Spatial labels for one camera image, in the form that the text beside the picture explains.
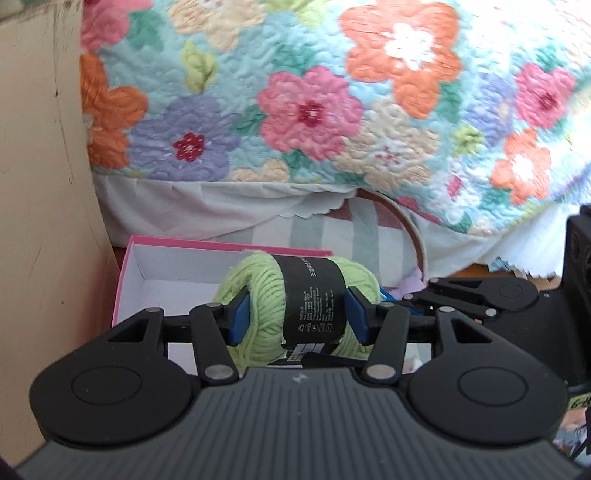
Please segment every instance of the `orange flower pattern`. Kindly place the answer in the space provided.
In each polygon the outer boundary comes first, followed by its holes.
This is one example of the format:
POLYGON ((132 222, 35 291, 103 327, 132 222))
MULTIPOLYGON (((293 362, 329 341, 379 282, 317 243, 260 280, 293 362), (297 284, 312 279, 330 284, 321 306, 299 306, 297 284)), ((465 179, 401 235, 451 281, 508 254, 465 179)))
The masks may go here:
POLYGON ((426 119, 437 105, 439 82, 452 82, 462 63, 452 51, 459 29, 450 5, 419 0, 377 0, 347 9, 343 33, 355 45, 347 71, 360 82, 392 80, 398 103, 411 116, 426 119))
POLYGON ((505 141, 507 160, 498 160, 491 173, 491 185, 511 189, 511 202, 523 204, 530 196, 543 200, 548 196, 552 166, 547 148, 537 146, 538 135, 528 128, 513 133, 505 141))
POLYGON ((129 139, 122 130, 139 122, 148 109, 148 98, 137 88, 109 90, 105 68, 94 53, 80 56, 82 112, 88 128, 90 163, 108 169, 129 165, 129 139))

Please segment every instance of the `bedspread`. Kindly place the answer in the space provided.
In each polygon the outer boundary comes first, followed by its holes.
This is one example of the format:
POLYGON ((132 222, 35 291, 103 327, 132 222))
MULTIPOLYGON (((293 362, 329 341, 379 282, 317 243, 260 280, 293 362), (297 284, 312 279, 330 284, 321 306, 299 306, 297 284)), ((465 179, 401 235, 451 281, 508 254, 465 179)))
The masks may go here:
POLYGON ((352 184, 472 235, 591 201, 586 0, 85 0, 96 172, 352 184))

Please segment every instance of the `yarn label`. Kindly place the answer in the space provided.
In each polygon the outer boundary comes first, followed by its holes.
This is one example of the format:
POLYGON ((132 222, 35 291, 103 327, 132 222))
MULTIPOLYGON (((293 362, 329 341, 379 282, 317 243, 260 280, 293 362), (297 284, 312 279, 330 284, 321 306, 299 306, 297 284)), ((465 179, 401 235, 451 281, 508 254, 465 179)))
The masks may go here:
MULTIPOLYGON (((274 256, 285 283, 283 348, 336 343, 345 333, 345 280, 328 258, 274 256)), ((319 351, 319 347, 307 351, 319 351)), ((288 355, 288 358, 300 356, 288 355)))

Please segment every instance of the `pink flower pattern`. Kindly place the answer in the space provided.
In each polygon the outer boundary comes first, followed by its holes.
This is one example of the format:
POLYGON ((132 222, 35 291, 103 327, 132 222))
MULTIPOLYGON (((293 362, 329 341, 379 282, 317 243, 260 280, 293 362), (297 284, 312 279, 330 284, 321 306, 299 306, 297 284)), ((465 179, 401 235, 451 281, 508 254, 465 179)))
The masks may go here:
POLYGON ((303 77, 276 72, 257 96, 268 117, 261 136, 280 152, 302 150, 314 160, 343 152, 343 137, 359 133, 363 105, 349 94, 349 84, 326 67, 313 67, 303 77))
POLYGON ((517 112, 532 127, 552 128, 568 111, 576 79, 564 68, 544 72, 534 63, 526 63, 515 77, 517 112))
POLYGON ((129 12, 148 10, 150 0, 85 0, 82 15, 82 49, 95 51, 122 41, 129 30, 129 12))

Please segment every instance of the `beige wall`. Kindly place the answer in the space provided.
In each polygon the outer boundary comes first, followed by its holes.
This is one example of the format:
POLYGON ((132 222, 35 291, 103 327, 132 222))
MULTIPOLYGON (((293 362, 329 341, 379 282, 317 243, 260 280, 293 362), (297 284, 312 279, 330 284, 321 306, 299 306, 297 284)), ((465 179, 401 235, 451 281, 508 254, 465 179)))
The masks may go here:
POLYGON ((42 441, 28 389, 108 327, 118 269, 92 187, 78 56, 82 0, 0 22, 0 455, 42 441))

